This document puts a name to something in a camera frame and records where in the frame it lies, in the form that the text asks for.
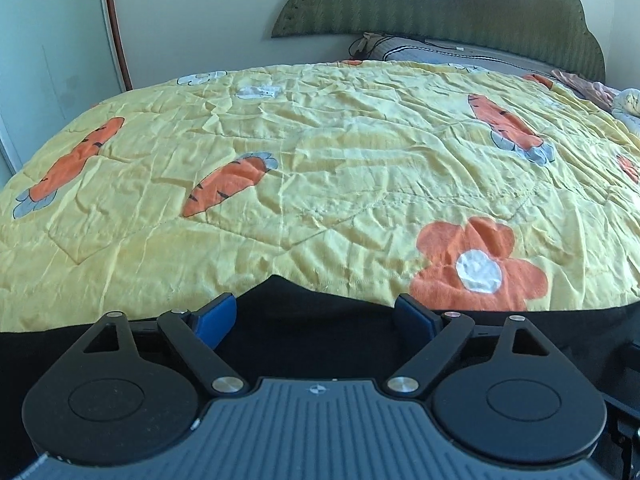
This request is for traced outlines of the black pants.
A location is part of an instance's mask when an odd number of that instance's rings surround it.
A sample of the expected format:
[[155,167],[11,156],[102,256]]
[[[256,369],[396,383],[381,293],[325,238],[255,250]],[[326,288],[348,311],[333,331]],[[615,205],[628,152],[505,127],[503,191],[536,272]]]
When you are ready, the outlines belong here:
[[[627,359],[629,345],[639,339],[638,304],[526,316],[598,389],[638,408],[639,374]],[[70,325],[2,334],[2,478],[14,478],[37,457],[22,423],[24,397],[85,331]],[[311,292],[272,276],[239,296],[236,322],[216,352],[256,382],[264,376],[383,380],[416,350],[402,339],[389,307]]]

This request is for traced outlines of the yellow carrot flower quilt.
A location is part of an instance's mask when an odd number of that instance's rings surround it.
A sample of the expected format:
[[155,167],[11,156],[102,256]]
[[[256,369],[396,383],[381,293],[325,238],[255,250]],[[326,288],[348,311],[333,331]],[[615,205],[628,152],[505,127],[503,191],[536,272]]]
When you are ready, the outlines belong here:
[[194,310],[266,278],[435,310],[639,298],[639,141],[545,76],[341,62],[114,96],[1,193],[1,327]]

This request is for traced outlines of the pink crumpled cloth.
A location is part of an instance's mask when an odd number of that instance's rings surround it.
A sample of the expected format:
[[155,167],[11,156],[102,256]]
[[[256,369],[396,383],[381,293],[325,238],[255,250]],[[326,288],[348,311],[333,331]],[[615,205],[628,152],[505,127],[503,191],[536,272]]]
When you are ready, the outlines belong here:
[[552,70],[551,73],[555,79],[567,87],[570,87],[585,100],[593,102],[593,104],[596,104],[601,110],[605,110],[608,113],[612,112],[613,101],[620,93],[618,90],[602,84],[600,81],[590,81],[579,75],[567,73],[557,68]]

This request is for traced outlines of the white printed blanket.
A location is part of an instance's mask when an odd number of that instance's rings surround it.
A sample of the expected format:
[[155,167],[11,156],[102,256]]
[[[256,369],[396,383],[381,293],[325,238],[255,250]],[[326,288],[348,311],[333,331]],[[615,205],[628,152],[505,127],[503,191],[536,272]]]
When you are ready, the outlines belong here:
[[629,88],[617,93],[612,103],[612,115],[635,136],[640,136],[640,90]]

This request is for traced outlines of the grey striped pillow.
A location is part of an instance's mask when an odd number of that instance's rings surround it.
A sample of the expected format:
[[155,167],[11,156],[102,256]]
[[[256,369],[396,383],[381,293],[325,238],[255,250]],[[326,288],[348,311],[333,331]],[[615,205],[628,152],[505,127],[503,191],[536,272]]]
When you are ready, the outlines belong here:
[[524,56],[451,41],[417,40],[365,32],[349,47],[349,56],[364,61],[408,61],[493,70],[507,75],[551,75],[554,67]]

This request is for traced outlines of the white floral wardrobe door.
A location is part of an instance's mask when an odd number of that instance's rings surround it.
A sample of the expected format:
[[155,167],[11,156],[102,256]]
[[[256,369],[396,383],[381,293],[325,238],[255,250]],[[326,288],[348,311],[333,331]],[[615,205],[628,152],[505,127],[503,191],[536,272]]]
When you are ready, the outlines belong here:
[[1,0],[1,180],[124,89],[106,0]]

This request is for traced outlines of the green padded headboard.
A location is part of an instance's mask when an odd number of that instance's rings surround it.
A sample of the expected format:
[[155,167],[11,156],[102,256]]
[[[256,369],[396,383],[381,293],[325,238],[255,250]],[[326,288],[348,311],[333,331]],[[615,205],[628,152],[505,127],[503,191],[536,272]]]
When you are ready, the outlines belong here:
[[580,0],[288,0],[274,38],[385,32],[460,42],[602,80],[605,60]]

